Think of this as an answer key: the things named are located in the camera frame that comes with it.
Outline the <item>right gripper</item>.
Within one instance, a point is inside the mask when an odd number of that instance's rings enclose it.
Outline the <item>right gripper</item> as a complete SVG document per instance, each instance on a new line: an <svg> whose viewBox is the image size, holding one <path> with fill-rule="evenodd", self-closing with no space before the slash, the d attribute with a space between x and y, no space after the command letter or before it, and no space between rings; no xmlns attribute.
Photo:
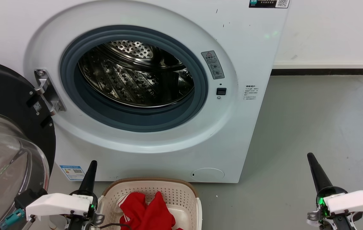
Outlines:
<svg viewBox="0 0 363 230"><path fill-rule="evenodd" d="M340 187L333 187L328 176L313 153L307 154L310 171L317 192L316 211L307 214L307 224L316 226L320 230L356 230L354 216L357 212L346 211L344 214L331 214L324 198L347 194Z"/></svg>

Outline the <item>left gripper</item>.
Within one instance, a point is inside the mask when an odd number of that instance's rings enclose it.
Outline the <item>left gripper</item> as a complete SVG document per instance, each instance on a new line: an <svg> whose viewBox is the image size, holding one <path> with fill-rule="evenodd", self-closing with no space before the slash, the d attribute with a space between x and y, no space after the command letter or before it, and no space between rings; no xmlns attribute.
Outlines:
<svg viewBox="0 0 363 230"><path fill-rule="evenodd" d="M85 201L85 210L71 211L68 215L69 230L97 230L104 223L105 215L101 214L98 198L94 194L97 167L98 162L92 160L79 190L70 193L71 196Z"/></svg>

